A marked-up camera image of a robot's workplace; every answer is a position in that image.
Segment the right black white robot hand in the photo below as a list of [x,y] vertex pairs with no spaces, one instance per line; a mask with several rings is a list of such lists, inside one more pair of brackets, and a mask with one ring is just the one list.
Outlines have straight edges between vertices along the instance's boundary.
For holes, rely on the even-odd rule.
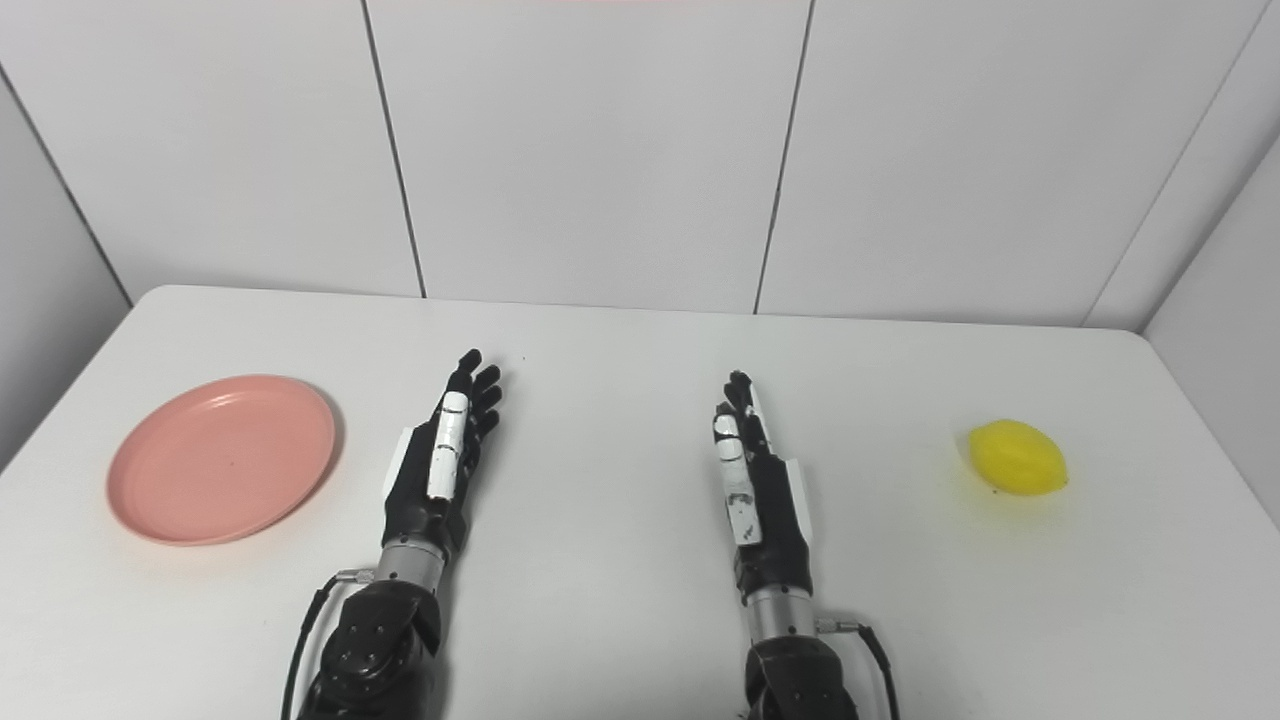
[[745,600],[777,585],[814,591],[806,510],[788,464],[772,447],[749,374],[733,370],[716,407],[712,433],[726,516],[733,541],[733,575]]

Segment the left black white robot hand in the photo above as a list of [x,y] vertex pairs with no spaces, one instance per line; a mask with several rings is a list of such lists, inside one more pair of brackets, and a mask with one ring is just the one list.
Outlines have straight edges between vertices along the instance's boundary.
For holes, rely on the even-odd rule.
[[425,541],[451,557],[468,537],[467,496],[486,437],[499,425],[500,369],[471,348],[451,373],[431,416],[410,429],[384,501],[381,544]]

